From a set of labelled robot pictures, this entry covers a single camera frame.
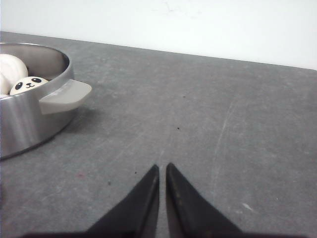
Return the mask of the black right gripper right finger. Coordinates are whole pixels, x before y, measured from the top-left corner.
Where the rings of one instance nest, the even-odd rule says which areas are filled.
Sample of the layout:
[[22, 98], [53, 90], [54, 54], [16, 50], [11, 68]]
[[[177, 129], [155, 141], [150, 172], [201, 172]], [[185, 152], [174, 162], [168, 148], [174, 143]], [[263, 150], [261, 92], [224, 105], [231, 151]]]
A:
[[166, 208], [172, 238], [222, 238], [243, 233], [208, 203], [173, 163], [166, 167]]

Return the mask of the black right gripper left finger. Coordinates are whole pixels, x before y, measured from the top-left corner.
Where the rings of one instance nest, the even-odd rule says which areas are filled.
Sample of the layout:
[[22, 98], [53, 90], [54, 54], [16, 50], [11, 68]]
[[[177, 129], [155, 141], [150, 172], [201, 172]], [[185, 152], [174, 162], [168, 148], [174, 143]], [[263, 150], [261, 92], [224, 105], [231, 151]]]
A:
[[159, 211], [159, 168], [153, 165], [128, 195], [94, 223], [94, 238], [154, 238]]

